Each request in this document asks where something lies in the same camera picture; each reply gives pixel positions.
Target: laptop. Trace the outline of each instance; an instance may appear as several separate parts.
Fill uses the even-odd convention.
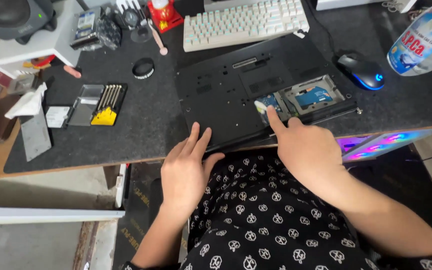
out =
[[[355,113],[358,89],[347,80],[309,36],[287,34],[182,68],[176,88],[188,129],[212,128],[210,154],[268,138],[265,106],[306,125]]]

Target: desk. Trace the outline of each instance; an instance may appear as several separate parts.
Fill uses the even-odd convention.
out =
[[[203,11],[202,1],[182,0],[175,5],[182,16]],[[303,5],[310,38],[324,57],[331,59],[327,34],[315,22],[308,6],[304,2]],[[337,138],[432,127],[432,72],[415,77],[399,76],[386,60],[393,40],[409,25],[406,15],[387,12],[377,3],[315,11],[315,14],[331,32],[337,51],[361,52],[380,63],[386,74],[383,89],[351,93],[363,114],[347,114],[321,122],[319,126],[328,128]],[[31,162],[26,162],[19,133],[4,172],[29,174],[163,159],[177,142],[188,136],[174,83],[177,69],[244,45],[185,53],[182,25],[161,37],[169,49],[166,56],[159,54],[153,40],[138,44],[129,39],[128,33],[123,33],[122,46],[117,51],[102,48],[81,53],[78,62],[82,68],[81,79],[71,77],[62,67],[45,70],[46,79],[55,78],[46,94],[48,105],[72,104],[81,86],[87,83],[125,82],[129,91],[115,126],[52,129],[53,147]],[[146,80],[136,80],[131,73],[133,63],[148,56],[155,62],[155,72]],[[275,141],[269,140],[259,147],[274,145]]]

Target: person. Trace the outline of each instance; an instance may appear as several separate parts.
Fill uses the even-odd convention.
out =
[[[329,130],[298,118],[286,127],[273,107],[267,115],[278,156],[229,164],[222,153],[202,164],[211,129],[198,139],[194,123],[164,161],[163,203],[125,270],[382,269],[349,224],[389,258],[390,269],[432,270],[432,228],[353,178]],[[213,170],[217,162],[223,166]],[[188,255],[178,264],[188,225]]]

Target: finger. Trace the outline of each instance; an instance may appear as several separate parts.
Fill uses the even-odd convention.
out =
[[[195,159],[202,160],[203,155],[206,152],[206,148],[208,147],[209,140],[211,139],[211,128],[206,128],[204,133],[201,136],[201,139],[196,143],[194,149],[191,153],[191,156],[194,156]]]
[[[209,156],[206,159],[206,162],[204,163],[204,175],[206,175],[206,178],[209,179],[209,175],[211,174],[211,171],[213,170],[215,164],[222,160],[225,157],[223,153],[215,153]]]
[[[186,145],[184,146],[183,150],[181,150],[180,155],[183,156],[191,155],[193,148],[195,148],[196,142],[198,141],[198,137],[199,137],[199,123],[194,122],[194,124],[192,124],[191,134],[189,134],[188,141],[186,142]]]
[[[166,156],[166,161],[171,161],[175,159],[179,154],[181,153],[181,150],[183,150],[184,146],[186,145],[186,142],[188,141],[188,138],[184,139],[184,141],[179,142],[176,146],[171,149],[171,151]]]
[[[266,112],[268,114],[269,125],[271,126],[276,135],[286,129],[283,122],[281,122],[281,120],[279,119],[278,113],[273,106],[268,106]]]
[[[303,123],[298,117],[291,117],[287,121],[287,127],[298,127],[298,126],[303,126]]]

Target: bottle label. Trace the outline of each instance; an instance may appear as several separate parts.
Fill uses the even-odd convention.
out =
[[[399,74],[411,70],[432,54],[432,12],[428,12],[402,34],[388,52],[389,63]]]

